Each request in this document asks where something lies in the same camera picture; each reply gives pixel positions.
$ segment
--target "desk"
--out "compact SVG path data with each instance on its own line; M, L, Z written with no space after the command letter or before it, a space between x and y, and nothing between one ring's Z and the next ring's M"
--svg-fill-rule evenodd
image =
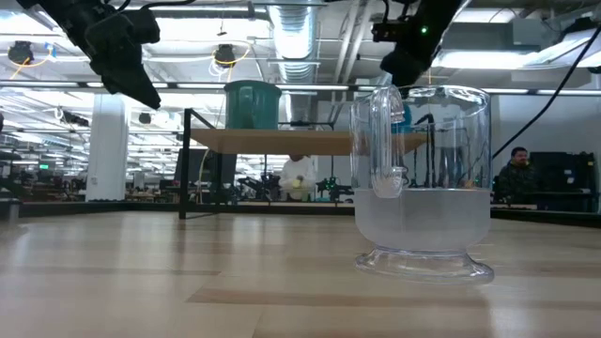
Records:
M533 192L528 196L539 209L596 212L596 194L590 192Z
M601 230L492 221L492 284L356 271L346 216L119 212L23 221L0 241L3 337L594 338Z

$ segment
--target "water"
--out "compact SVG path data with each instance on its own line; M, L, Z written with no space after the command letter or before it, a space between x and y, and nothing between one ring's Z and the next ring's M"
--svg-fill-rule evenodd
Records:
M463 251L490 227L490 192L405 189L398 198L355 190L355 223L378 246L407 251Z

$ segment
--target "white column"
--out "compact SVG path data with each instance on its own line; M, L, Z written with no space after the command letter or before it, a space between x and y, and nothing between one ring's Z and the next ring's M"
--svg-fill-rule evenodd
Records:
M85 201L125 198L130 112L119 95L94 97Z

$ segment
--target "teal bucket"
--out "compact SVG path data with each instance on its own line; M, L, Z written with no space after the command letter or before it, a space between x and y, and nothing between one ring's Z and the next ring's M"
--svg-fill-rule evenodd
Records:
M278 129L282 90L260 81L235 81L223 88L228 129Z

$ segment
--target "wooden shelf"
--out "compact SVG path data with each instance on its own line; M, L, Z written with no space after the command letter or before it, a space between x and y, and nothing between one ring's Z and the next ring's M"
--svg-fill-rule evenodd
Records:
M425 134L399 134L405 152L422 145ZM351 150L348 131L270 131L193 129L192 139L222 154L341 155Z

